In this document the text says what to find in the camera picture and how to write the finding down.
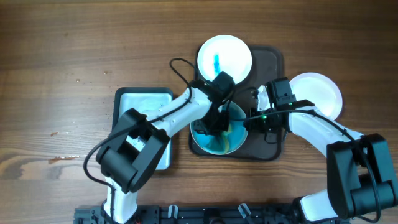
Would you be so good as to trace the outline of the green yellow sponge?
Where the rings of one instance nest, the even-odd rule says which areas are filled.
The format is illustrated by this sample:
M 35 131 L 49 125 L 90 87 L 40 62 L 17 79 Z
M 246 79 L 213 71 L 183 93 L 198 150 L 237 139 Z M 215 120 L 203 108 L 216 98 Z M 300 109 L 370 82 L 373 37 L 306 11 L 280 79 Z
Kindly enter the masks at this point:
M 230 124 L 226 131 L 212 136 L 206 148 L 216 155 L 225 155 L 234 152 L 239 146 L 239 137 L 236 138 L 233 125 Z

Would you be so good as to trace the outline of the light blue plate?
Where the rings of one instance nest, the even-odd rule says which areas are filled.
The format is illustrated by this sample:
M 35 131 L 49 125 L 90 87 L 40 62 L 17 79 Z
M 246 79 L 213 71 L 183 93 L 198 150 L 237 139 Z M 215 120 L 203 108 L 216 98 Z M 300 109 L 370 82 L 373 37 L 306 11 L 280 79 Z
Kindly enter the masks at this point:
M 216 135 L 200 134 L 194 130 L 194 124 L 190 124 L 193 142 L 199 149 L 217 156 L 231 154 L 245 142 L 248 131 L 242 121 L 230 121 L 228 130 Z

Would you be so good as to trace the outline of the white plate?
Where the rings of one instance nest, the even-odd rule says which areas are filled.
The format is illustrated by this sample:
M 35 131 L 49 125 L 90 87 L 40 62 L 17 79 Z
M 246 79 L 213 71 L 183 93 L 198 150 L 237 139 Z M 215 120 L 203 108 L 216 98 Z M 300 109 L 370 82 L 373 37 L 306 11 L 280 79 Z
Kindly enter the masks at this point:
M 197 67 L 205 80 L 213 81 L 220 72 L 225 72 L 237 85 L 251 71 L 252 54 L 241 39 L 232 35 L 217 35 L 199 48 Z
M 315 72 L 297 75 L 290 81 L 297 100 L 308 100 L 327 117 L 335 120 L 343 109 L 343 97 L 337 85 L 328 77 Z

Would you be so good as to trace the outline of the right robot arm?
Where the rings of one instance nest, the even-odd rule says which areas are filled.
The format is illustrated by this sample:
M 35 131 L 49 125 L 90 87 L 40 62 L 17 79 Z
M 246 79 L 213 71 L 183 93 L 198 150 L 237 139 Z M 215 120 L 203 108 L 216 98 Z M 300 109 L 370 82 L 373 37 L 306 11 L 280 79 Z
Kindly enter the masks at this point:
M 327 188 L 296 198 L 292 223 L 323 223 L 360 218 L 380 220 L 383 209 L 397 206 L 397 177 L 389 146 L 380 134 L 352 131 L 325 114 L 335 107 L 329 88 L 290 84 L 279 78 L 260 86 L 257 107 L 244 120 L 248 131 L 283 129 L 300 136 L 326 157 Z

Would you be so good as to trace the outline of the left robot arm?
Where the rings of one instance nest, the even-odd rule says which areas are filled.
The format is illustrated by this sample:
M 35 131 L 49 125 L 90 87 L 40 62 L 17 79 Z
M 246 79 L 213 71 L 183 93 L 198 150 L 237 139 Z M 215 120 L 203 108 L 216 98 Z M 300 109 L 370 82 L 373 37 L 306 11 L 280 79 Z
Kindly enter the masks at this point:
M 131 108 L 119 118 L 96 155 L 111 190 L 104 210 L 112 221 L 126 223 L 134 215 L 136 193 L 153 175 L 173 135 L 190 123 L 210 136 L 229 129 L 221 106 L 234 86 L 233 78 L 221 72 L 212 81 L 191 81 L 184 94 L 158 110 L 144 114 Z

